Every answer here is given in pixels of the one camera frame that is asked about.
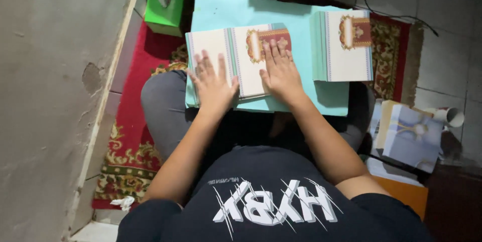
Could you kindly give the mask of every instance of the printed shirt logo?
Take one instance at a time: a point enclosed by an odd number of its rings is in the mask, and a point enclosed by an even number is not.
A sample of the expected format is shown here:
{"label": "printed shirt logo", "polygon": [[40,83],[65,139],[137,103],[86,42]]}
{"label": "printed shirt logo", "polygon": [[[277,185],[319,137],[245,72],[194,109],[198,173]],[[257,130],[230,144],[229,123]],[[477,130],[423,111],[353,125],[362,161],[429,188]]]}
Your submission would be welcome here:
{"label": "printed shirt logo", "polygon": [[[214,216],[213,221],[216,223],[221,223],[224,221],[229,234],[231,235],[231,239],[233,239],[233,227],[231,225],[229,216],[231,216],[231,218],[235,221],[244,221],[244,217],[241,215],[241,212],[237,206],[239,201],[241,201],[244,205],[244,216],[251,222],[264,226],[274,226],[277,224],[283,225],[283,223],[287,223],[295,233],[296,231],[293,225],[289,222],[288,218],[293,223],[305,221],[313,223],[318,221],[326,230],[326,227],[313,212],[313,205],[320,205],[322,207],[324,218],[327,221],[338,221],[333,211],[332,204],[336,208],[338,208],[338,206],[336,206],[332,198],[328,195],[328,193],[326,193],[324,187],[308,178],[306,179],[314,185],[316,195],[311,193],[308,188],[300,187],[300,181],[298,180],[291,180],[289,184],[286,184],[283,180],[281,180],[286,185],[286,190],[281,190],[283,197],[278,206],[273,202],[272,192],[264,190],[263,186],[261,186],[261,190],[255,191],[250,182],[244,180],[242,177],[241,179],[243,182],[241,184],[236,184],[234,193],[230,191],[231,197],[224,202],[221,200],[221,196],[216,188],[213,187],[216,193],[216,199],[220,206],[220,209]],[[301,204],[301,213],[303,216],[301,216],[300,213],[292,206],[294,196],[298,198]],[[259,202],[257,197],[262,197],[263,201]]]}

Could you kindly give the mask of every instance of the hand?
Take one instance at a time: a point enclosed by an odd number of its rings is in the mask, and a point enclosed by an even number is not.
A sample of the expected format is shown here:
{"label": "hand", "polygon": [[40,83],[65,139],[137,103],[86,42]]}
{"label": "hand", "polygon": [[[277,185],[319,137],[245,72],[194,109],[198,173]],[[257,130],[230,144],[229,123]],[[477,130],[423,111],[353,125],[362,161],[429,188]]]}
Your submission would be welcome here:
{"label": "hand", "polygon": [[200,100],[200,113],[212,115],[213,118],[221,119],[231,107],[233,97],[239,89],[238,77],[232,79],[231,87],[226,81],[226,64],[224,56],[219,54],[219,73],[216,75],[214,67],[209,60],[206,50],[194,57],[198,63],[196,68],[197,77],[191,71],[188,74],[198,89]]}
{"label": "hand", "polygon": [[263,84],[276,99],[290,106],[305,94],[293,56],[284,44],[277,44],[274,39],[270,44],[265,42],[263,48],[268,70],[259,70]]}

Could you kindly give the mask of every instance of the gray wall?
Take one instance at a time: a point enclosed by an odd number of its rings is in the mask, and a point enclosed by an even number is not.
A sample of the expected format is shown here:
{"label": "gray wall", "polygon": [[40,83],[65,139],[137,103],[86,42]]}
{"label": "gray wall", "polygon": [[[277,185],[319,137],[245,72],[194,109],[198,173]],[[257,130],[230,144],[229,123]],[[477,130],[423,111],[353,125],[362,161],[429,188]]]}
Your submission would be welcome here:
{"label": "gray wall", "polygon": [[0,0],[0,241],[60,241],[129,0]]}

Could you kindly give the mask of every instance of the orange object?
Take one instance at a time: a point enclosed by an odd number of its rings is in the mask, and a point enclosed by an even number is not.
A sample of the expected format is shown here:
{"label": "orange object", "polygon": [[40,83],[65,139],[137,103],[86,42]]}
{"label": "orange object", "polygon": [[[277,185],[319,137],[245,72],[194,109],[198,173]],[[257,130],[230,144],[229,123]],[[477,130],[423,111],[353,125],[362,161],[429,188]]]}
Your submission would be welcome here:
{"label": "orange object", "polygon": [[429,189],[393,181],[383,177],[373,177],[390,193],[390,195],[392,195],[392,197],[411,207],[422,220],[424,219]]}

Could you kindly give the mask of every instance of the gray pants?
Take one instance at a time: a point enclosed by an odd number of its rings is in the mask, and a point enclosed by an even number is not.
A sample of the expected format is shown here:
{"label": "gray pants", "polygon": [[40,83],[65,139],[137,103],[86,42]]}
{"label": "gray pants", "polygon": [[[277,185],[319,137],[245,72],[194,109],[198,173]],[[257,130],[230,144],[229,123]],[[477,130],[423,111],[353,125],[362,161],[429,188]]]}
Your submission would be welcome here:
{"label": "gray pants", "polygon": [[[141,102],[146,123],[164,160],[172,154],[198,112],[196,108],[186,108],[184,104],[186,79],[184,71],[170,71],[153,76],[142,89]],[[348,116],[325,118],[356,151],[367,131],[374,105],[371,90],[360,82],[351,82]],[[272,124],[273,114],[270,113],[228,111],[208,148],[209,152],[206,152],[201,170],[233,147],[245,145],[283,147],[313,160],[295,122],[273,139],[268,137]]]}

